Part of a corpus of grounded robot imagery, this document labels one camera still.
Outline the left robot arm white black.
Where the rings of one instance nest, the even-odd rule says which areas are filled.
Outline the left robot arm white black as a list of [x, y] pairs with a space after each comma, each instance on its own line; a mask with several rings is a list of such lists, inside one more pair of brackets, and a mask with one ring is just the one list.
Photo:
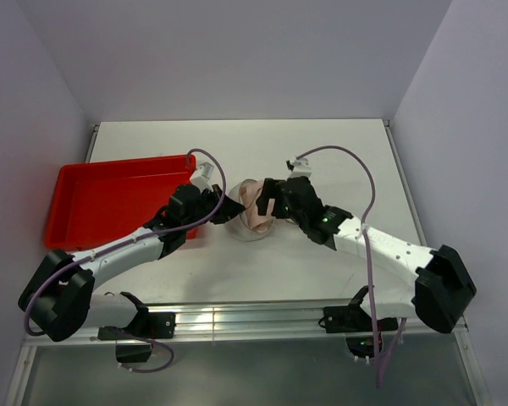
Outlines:
[[96, 289], [132, 268], [172, 254], [191, 229], [206, 222], [224, 224], [244, 210], [217, 185], [199, 190], [184, 184], [133, 233], [75, 254], [50, 251], [19, 297], [26, 333], [61, 342], [91, 326], [141, 336], [148, 327], [146, 305], [127, 292], [106, 296], [96, 294]]

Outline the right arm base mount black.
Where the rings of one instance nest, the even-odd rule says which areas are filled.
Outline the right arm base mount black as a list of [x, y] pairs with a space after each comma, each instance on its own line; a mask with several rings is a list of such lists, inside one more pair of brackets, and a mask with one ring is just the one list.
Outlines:
[[376, 339], [373, 338], [371, 316], [363, 311], [359, 305], [348, 304], [345, 306], [324, 307], [323, 317], [318, 320], [318, 325], [326, 333], [367, 332], [366, 336], [346, 339], [346, 347], [353, 357], [373, 358], [375, 344], [377, 344], [379, 351], [383, 349], [381, 333], [378, 333]]

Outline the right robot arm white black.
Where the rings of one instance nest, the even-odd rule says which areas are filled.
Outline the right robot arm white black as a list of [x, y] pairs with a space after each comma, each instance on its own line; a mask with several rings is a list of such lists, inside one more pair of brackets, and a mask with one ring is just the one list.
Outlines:
[[392, 332], [400, 318], [414, 317], [436, 332], [450, 333], [477, 293], [455, 249], [414, 245], [364, 226], [348, 211], [322, 203], [306, 177], [265, 179], [257, 211], [290, 219], [313, 243], [370, 261], [405, 284], [384, 291], [364, 286], [349, 304], [324, 309], [321, 322], [328, 333], [374, 327]]

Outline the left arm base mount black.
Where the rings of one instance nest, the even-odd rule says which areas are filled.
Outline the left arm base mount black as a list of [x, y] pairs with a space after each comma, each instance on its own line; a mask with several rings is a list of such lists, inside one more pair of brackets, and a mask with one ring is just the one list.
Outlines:
[[164, 358], [169, 365], [174, 351], [165, 343], [174, 337], [175, 313], [147, 312], [138, 315], [126, 327], [105, 326], [98, 329], [97, 339], [115, 342], [115, 358], [122, 365], [144, 368], [148, 361]]

